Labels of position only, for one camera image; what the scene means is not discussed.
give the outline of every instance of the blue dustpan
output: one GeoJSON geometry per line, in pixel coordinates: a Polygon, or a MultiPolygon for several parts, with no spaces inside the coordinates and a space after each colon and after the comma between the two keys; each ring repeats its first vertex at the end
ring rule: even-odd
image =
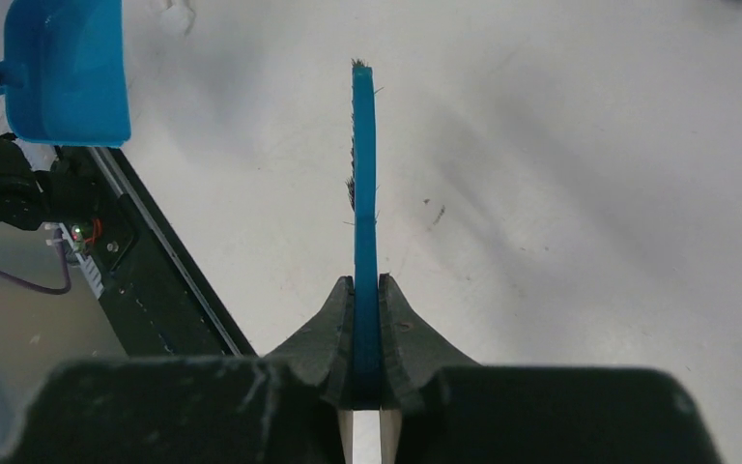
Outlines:
{"type": "Polygon", "coordinates": [[[19,138],[118,147],[131,128],[121,0],[14,0],[0,95],[19,138]]]}

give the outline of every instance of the wire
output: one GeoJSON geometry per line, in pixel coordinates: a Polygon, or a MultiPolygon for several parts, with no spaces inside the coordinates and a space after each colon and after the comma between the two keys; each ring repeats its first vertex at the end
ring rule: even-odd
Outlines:
{"type": "Polygon", "coordinates": [[[70,268],[67,264],[67,254],[64,252],[64,239],[63,233],[61,232],[60,228],[55,229],[55,234],[53,236],[53,244],[55,245],[55,250],[58,252],[58,257],[61,262],[61,271],[64,274],[64,286],[61,288],[49,288],[41,286],[37,283],[28,282],[24,280],[23,278],[16,277],[15,275],[5,273],[4,271],[0,270],[0,277],[8,280],[16,285],[19,285],[21,287],[26,288],[27,290],[32,290],[34,292],[44,293],[46,295],[64,295],[67,292],[72,289],[72,280],[70,279],[70,268]]]}

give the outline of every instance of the white table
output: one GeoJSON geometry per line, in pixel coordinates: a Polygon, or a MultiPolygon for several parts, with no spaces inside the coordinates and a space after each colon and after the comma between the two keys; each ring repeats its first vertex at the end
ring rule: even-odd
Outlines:
{"type": "Polygon", "coordinates": [[[124,151],[258,352],[353,271],[359,57],[380,271],[420,314],[484,363],[665,369],[742,463],[742,6],[195,0],[177,37],[152,3],[124,151]]]}

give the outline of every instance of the purple cable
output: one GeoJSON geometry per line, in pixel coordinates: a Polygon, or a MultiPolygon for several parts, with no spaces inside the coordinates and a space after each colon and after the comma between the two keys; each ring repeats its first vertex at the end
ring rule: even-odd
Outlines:
{"type": "Polygon", "coordinates": [[[62,288],[49,288],[49,287],[43,287],[39,284],[28,282],[24,280],[23,278],[16,277],[15,275],[11,275],[8,273],[5,273],[4,271],[0,270],[0,277],[4,278],[16,285],[20,285],[27,290],[32,290],[34,292],[44,293],[46,295],[64,295],[65,293],[69,292],[72,288],[72,280],[70,279],[70,268],[67,264],[67,254],[64,252],[64,243],[63,243],[63,233],[61,232],[61,229],[55,229],[55,234],[53,235],[53,241],[55,245],[55,250],[58,251],[58,257],[61,259],[61,270],[64,272],[64,286],[62,288]]]}

